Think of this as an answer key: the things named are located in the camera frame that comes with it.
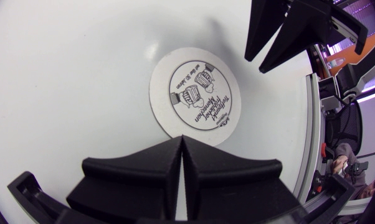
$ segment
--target beer mug illustration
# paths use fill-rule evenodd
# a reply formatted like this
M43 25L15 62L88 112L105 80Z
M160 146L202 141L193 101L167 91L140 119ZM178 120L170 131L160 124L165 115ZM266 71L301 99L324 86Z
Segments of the beer mug illustration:
M194 81L206 89L206 92L212 93L214 91L214 78L212 77L211 72L207 72L206 70L200 72L195 77Z
M191 85L181 93L171 93L171 102L173 105L182 102L188 108L193 105L195 108L202 108L204 106L204 100L201 98L197 85Z

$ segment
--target hand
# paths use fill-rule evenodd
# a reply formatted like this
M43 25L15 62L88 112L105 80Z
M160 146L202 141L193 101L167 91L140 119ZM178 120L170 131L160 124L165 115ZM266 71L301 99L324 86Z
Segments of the hand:
M331 170L333 174L337 174L344 166L344 162L348 160L348 157L345 155L340 155L335 161L331 164Z

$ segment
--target white table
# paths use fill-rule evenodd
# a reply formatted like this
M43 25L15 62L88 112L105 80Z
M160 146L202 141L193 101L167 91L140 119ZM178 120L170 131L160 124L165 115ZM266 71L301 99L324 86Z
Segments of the white table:
M293 192L303 160L306 52L262 74L268 43L244 59L251 1L0 0L0 210L29 223L7 189L25 170L65 201L86 157L120 157L168 140L149 101L151 73L180 47L221 58L240 88L242 112L219 149L278 159ZM177 217L183 219L183 203Z

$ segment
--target beer coaster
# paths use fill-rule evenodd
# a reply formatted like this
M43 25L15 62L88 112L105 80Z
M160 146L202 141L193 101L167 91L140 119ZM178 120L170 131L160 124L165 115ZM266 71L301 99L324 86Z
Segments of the beer coaster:
M239 86L214 54L181 48L163 57L150 80L150 103L160 126L172 138L187 135L216 146L237 126Z

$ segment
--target black mesh chair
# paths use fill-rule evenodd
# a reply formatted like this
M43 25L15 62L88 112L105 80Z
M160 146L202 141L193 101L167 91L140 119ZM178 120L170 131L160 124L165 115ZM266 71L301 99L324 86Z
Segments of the black mesh chair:
M362 116L355 100L340 112L326 117L326 145L334 151L341 143L348 143L355 155L362 144Z

